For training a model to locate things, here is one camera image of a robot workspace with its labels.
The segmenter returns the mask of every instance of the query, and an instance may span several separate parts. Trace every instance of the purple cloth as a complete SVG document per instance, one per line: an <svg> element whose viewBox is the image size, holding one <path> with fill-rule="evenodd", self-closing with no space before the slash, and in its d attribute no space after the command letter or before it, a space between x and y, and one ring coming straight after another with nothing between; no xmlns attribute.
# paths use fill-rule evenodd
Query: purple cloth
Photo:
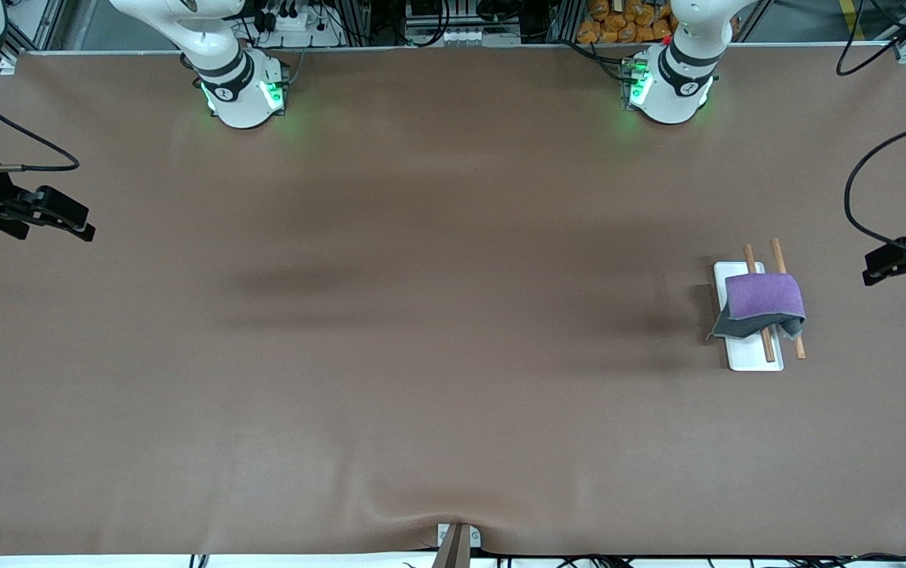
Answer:
<svg viewBox="0 0 906 568"><path fill-rule="evenodd" d="M727 278L727 305L731 320L769 316L784 313L786 316L803 315L803 296L796 280L789 274L741 274Z"/></svg>

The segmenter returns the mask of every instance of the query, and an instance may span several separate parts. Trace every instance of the white tray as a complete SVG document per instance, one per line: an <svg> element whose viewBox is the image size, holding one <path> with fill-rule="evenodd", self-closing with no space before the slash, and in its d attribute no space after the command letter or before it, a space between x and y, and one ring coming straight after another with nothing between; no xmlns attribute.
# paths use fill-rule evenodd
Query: white tray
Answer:
<svg viewBox="0 0 906 568"><path fill-rule="evenodd" d="M766 266L756 262L755 270L766 272ZM727 277L746 273L748 273L748 263L746 262L724 261L713 265L717 296L720 298L720 310L727 305ZM770 328L769 332L772 335L772 352L775 353L775 361L772 363L766 361L766 348L762 345L761 332L743 339L724 338L724 341L727 342L727 363L730 364L730 370L782 371L782 349L779 349L778 334L773 328Z"/></svg>

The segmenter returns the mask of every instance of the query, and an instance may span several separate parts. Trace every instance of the wooden stick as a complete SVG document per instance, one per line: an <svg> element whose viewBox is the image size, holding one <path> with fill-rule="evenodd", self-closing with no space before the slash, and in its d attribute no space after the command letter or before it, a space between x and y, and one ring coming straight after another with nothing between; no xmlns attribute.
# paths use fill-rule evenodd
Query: wooden stick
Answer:
<svg viewBox="0 0 906 568"><path fill-rule="evenodd" d="M786 261L782 259L782 247L779 245L779 237L772 237L772 255L775 256L775 267L781 274L786 274ZM803 338L797 337L793 341L796 347L796 358L807 359L807 353L803 351Z"/></svg>
<svg viewBox="0 0 906 568"><path fill-rule="evenodd" d="M755 252L752 251L751 245L744 245L744 261L748 263L749 274L757 272L755 270ZM762 330L762 346L766 349L766 362L774 362L775 352L772 349L772 334L768 331L768 327Z"/></svg>

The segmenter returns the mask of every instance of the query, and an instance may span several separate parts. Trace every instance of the wire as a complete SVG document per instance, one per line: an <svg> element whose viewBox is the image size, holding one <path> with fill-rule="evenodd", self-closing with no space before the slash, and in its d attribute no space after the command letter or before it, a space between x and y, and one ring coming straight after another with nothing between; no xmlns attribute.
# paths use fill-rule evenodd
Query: wire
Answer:
<svg viewBox="0 0 906 568"><path fill-rule="evenodd" d="M549 28L542 29L540 32L533 32L533 33L510 33L510 36L519 37L520 39L528 39L528 37L546 36L547 33L548 33L548 29L551 29L550 26L549 26Z"/></svg>
<svg viewBox="0 0 906 568"><path fill-rule="evenodd" d="M256 46L256 40L253 39L253 35L250 33L250 23L243 16L236 16L236 18L243 22L243 28L246 30L246 39L250 42L250 46Z"/></svg>
<svg viewBox="0 0 906 568"><path fill-rule="evenodd" d="M856 227L856 229L859 230L860 233L866 234L868 237L876 238L876 240L878 240L878 241L885 242L886 245L892 245L893 247L903 249L903 251L906 252L906 244L904 242L899 242L899 241L893 240L893 238L885 237L885 236L883 236L883 234L875 233L875 231L869 230L869 229L867 229L867 227L862 226L862 224L860 224L860 222L858 222L858 220L856 220L856 217L853 216L853 208L852 208L852 205L850 204L850 198L852 197L852 194L853 194L853 182L854 182L854 180L856 180L856 176L857 176L857 174L860 173L860 170L863 168L863 166L865 164L867 164L867 162L870 161L870 159L873 158L874 155L876 155L879 151L885 150L885 148L896 143L898 140L903 140L905 137L906 137L906 130L904 133L898 133L898 134L896 134L896 136L892 136L888 140L882 141L881 144L875 145L873 150L869 151L867 154L865 154L863 156L863 158L860 159L859 162L857 162L856 166L854 166L854 168L853 168L853 171L850 172L850 174L849 174L849 179L846 180L846 189L845 189L845 191L843 191L843 208L846 211L846 219L849 220L850 224L852 224L854 227ZM844 568L843 563L840 562L839 560L832 561L832 566L836 566L838 568Z"/></svg>
<svg viewBox="0 0 906 568"><path fill-rule="evenodd" d="M604 70L605 74L607 74L608 77L611 77L614 80L618 80L620 83L626 82L625 78L608 69L608 65L605 64L605 61L602 60L601 56L597 54L597 48L592 43L590 44L590 53L593 54L594 61L597 61L597 65L601 66L601 69Z"/></svg>
<svg viewBox="0 0 906 568"><path fill-rule="evenodd" d="M591 54L587 50L583 50L583 48L580 47L578 43L569 42L568 39L552 39L550 43L561 43L562 46L571 47L572 50L575 51L575 53L582 55L584 58L588 58L589 60L593 60L593 61L597 60L597 55ZM616 64L616 65L622 64L622 60L620 60L619 58L600 57L600 60L603 62L612 62L612 64Z"/></svg>
<svg viewBox="0 0 906 568"><path fill-rule="evenodd" d="M554 40L551 40L551 43L561 43L562 46L569 46L572 48L572 50L575 51L575 53L580 54L584 58L588 58L591 61L597 62L597 64L601 66L602 71L604 71L605 74L608 75L608 77L611 77L614 80L619 80L622 83L633 83L634 82L632 79L627 79L625 77L621 77L620 75L616 75L614 72L612 72L608 68L608 64L609 65L622 65L622 60L620 60L619 58L602 57L602 55L597 53L597 48L594 47L592 43L590 44L589 51L583 50L583 48L580 47L577 43L569 42L568 39L554 39Z"/></svg>
<svg viewBox="0 0 906 568"><path fill-rule="evenodd" d="M748 14L747 19L745 19L745 21L749 23L750 27L741 30L741 33L739 33L737 37L738 42L744 43L748 40L748 37L751 36L753 32L755 32L756 28L758 28L758 22L761 21L764 15L766 15L766 12L773 3L774 0L766 0L766 2L759 2L755 4L755 7L752 8L751 13Z"/></svg>
<svg viewBox="0 0 906 568"><path fill-rule="evenodd" d="M477 3L477 8L474 10L474 13L477 14L477 17L481 18L483 21L489 22L505 22L508 21L508 19L519 17L519 14L521 12L522 1L519 1L519 4L517 8L515 8L515 10L500 13L496 11L493 0L479 0Z"/></svg>
<svg viewBox="0 0 906 568"><path fill-rule="evenodd" d="M889 21L889 23L898 26L898 28L905 28L905 24L901 22L900 19L894 17L894 15L892 15L892 12L885 10L885 7L883 7L882 4L878 2L878 0L870 0L870 4L874 7L875 10L880 12L882 16L885 16L885 19Z"/></svg>
<svg viewBox="0 0 906 568"><path fill-rule="evenodd" d="M425 43L414 43L412 40L407 39L402 32L400 32L400 19L403 19L402 16L399 16L399 5L402 3L402 0L392 0L391 1L391 29L393 30L393 36L406 46L413 47L428 47L432 46L435 42L439 42L443 36L446 35L446 31L450 28L450 2L449 0L443 0L443 7L446 10L446 22L443 23L443 11L439 11L439 28L436 30L431 39Z"/></svg>
<svg viewBox="0 0 906 568"><path fill-rule="evenodd" d="M12 127L12 129L17 130L19 133L23 133L25 136L30 137L30 139L38 141L39 144L45 145L52 151L56 151L57 154L63 155L64 158L70 159L70 164L66 166L26 166L21 164L21 171L23 172L70 172L71 170L76 170L78 166L81 165L81 162L77 161L77 158L74 158L74 155L71 152L60 148L59 145L51 143L51 141L44 139L44 137L39 136L39 134L32 132L31 130L23 129L23 127L17 125L12 120L7 118L5 115L0 113L0 121Z"/></svg>
<svg viewBox="0 0 906 568"><path fill-rule="evenodd" d="M337 22L337 25L340 25L341 29L344 29L345 32L347 32L349 36L357 37L358 42L363 44L363 46L364 46L364 43L363 43L364 39L369 39L369 40L373 39L373 37L370 35L363 35L363 33L355 32L353 29L348 28L348 25L344 21L341 21L340 19L338 19L337 17L334 16L334 12L327 10L327 15L331 19L331 25L334 25L333 22ZM320 19L323 19L323 17L324 17L324 4L321 2L320 3Z"/></svg>
<svg viewBox="0 0 906 568"><path fill-rule="evenodd" d="M867 60L860 62L860 64L858 64L853 69L847 69L847 71L843 71L842 64L846 60L846 54L849 53L849 48L853 47L853 42L856 39L856 30L858 28L860 28L860 16L863 15L863 7L865 4L867 4L867 0L860 0L860 4L856 10L856 19L853 21L853 28L849 30L849 39L846 39L845 47L842 48L842 54L839 55L839 62L837 62L835 65L835 73L839 77L846 77L846 76L852 75L852 74L856 73L857 71L860 71L861 69L867 67L872 62L874 62L874 60L876 60L876 58L881 57L883 54L887 53L887 51L892 50L893 47L896 47L897 44L900 43L901 39L903 39L903 37L906 37L906 25L905 25L903 28L898 30L898 33L897 33L896 37L894 37L894 39L892 39L892 42L886 43L885 46L883 46L882 48L879 48L879 50L876 50L874 52L874 54L872 54L869 58L867 58Z"/></svg>
<svg viewBox="0 0 906 568"><path fill-rule="evenodd" d="M308 47L302 48L302 53L298 55L298 63L295 64L295 72L291 73L288 77L287 85L291 86L295 84L295 81L298 80L298 72L302 70L302 62L305 61L305 51L308 50Z"/></svg>

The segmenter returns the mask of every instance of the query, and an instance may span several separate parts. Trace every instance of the brown tablecloth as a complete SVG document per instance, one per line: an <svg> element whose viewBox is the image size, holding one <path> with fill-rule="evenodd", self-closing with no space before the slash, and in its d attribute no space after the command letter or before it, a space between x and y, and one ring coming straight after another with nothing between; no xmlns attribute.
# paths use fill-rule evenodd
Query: brown tablecloth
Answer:
<svg viewBox="0 0 906 568"><path fill-rule="evenodd" d="M842 213L906 65L837 55L735 48L663 126L568 50L310 54L248 132L175 57L21 58L0 111L84 165L14 179L99 234L0 234L0 554L906 553L906 277ZM906 234L906 141L857 183ZM772 236L809 359L733 373L710 265Z"/></svg>

